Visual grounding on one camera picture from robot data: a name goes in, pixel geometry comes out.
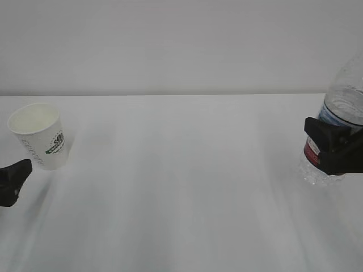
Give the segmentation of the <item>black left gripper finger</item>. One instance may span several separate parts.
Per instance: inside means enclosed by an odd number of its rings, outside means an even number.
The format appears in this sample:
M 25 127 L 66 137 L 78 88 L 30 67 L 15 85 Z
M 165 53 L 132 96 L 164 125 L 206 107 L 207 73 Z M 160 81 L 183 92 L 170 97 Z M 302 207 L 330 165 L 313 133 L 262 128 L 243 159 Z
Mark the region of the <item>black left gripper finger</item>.
M 31 172 L 32 163 L 30 159 L 23 159 L 13 165 L 1 168 L 1 207 L 11 207 L 17 202 L 20 190 Z

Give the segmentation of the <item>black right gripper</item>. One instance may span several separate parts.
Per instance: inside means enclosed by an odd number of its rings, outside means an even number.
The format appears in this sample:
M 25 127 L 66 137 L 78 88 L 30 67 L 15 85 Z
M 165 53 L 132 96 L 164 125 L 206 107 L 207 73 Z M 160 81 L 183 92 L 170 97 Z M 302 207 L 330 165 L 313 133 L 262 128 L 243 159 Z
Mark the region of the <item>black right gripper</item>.
M 349 126 L 325 123 L 313 117 L 305 119 L 304 131 L 308 139 L 304 155 L 308 159 L 319 156 L 320 168 L 327 175 L 362 173 L 362 132 L 351 134 Z

